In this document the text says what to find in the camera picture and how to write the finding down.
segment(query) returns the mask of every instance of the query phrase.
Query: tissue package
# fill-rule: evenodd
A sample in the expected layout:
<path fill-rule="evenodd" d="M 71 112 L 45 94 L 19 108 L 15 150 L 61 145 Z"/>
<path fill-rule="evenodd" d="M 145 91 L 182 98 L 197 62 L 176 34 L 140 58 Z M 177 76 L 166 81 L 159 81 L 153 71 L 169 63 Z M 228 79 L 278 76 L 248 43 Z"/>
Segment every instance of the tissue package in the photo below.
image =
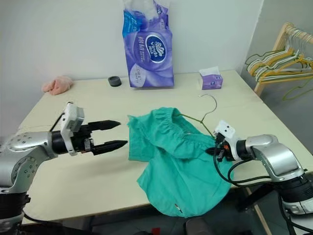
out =
<path fill-rule="evenodd" d="M 130 86 L 172 87 L 172 32 L 168 26 L 168 9 L 153 0 L 140 0 L 139 6 L 136 0 L 127 2 L 123 39 Z"/>

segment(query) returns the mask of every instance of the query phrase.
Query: tabletop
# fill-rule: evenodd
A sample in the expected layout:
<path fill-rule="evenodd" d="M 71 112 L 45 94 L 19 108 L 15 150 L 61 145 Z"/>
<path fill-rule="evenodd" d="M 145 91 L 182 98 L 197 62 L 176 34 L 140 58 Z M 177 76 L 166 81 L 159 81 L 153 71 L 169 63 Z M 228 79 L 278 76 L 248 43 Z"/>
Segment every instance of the tabletop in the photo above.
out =
<path fill-rule="evenodd" d="M 68 101 L 84 108 L 85 121 L 117 120 L 122 124 L 107 131 L 93 133 L 95 144 L 110 140 L 129 140 L 128 115 L 138 116 L 160 107 L 176 107 L 183 114 L 201 118 L 214 130 L 223 119 L 236 129 L 241 138 L 274 134 L 290 148 L 304 168 L 313 171 L 310 152 L 263 103 L 234 70 L 221 72 L 224 82 L 220 90 L 202 91 L 200 75 L 175 75 L 174 88 L 133 89 L 128 79 L 121 78 L 120 87 L 110 87 L 106 79 L 75 81 L 73 87 L 60 95 L 44 94 L 19 127 L 19 133 L 47 131 L 65 108 Z M 204 127 L 189 120 L 200 131 Z M 25 212 L 41 220 L 58 220 L 128 209 L 149 203 L 136 180 L 147 163 L 128 161 L 129 145 L 110 153 L 93 156 L 91 153 L 58 158 L 44 162 L 28 192 L 31 202 Z M 238 167 L 234 179 L 241 180 L 266 175 L 262 164 L 252 161 Z"/>

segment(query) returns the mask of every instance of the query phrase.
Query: small tissue box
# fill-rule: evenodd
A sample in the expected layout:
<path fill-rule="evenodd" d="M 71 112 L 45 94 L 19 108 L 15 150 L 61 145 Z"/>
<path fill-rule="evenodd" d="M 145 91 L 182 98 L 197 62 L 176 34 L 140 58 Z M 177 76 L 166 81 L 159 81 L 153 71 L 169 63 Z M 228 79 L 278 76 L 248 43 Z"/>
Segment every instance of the small tissue box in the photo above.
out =
<path fill-rule="evenodd" d="M 212 90 L 222 88 L 223 78 L 219 67 L 199 70 L 201 75 L 200 85 L 202 90 Z"/>

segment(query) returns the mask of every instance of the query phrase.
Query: pink cloth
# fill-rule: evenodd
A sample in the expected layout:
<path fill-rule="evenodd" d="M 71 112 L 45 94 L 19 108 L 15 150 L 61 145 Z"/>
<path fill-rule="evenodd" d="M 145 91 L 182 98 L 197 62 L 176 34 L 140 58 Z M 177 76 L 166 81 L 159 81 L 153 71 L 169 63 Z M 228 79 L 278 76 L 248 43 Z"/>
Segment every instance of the pink cloth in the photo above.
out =
<path fill-rule="evenodd" d="M 73 85 L 72 79 L 66 76 L 59 76 L 52 82 L 44 83 L 42 87 L 43 92 L 49 92 L 51 95 L 61 94 L 70 89 Z"/>

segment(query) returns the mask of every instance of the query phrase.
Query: purple tissue package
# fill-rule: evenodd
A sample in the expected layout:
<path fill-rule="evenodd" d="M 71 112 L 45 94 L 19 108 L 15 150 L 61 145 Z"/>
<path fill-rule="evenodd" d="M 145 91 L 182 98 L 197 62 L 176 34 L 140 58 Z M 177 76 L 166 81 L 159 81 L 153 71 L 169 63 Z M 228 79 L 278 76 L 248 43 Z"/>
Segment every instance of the purple tissue package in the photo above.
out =
<path fill-rule="evenodd" d="M 123 39 L 131 87 L 172 87 L 172 32 L 168 9 L 151 0 L 153 17 L 125 7 Z"/>
<path fill-rule="evenodd" d="M 219 74 L 211 74 L 202 77 L 202 90 L 212 90 L 222 88 L 223 78 Z"/>

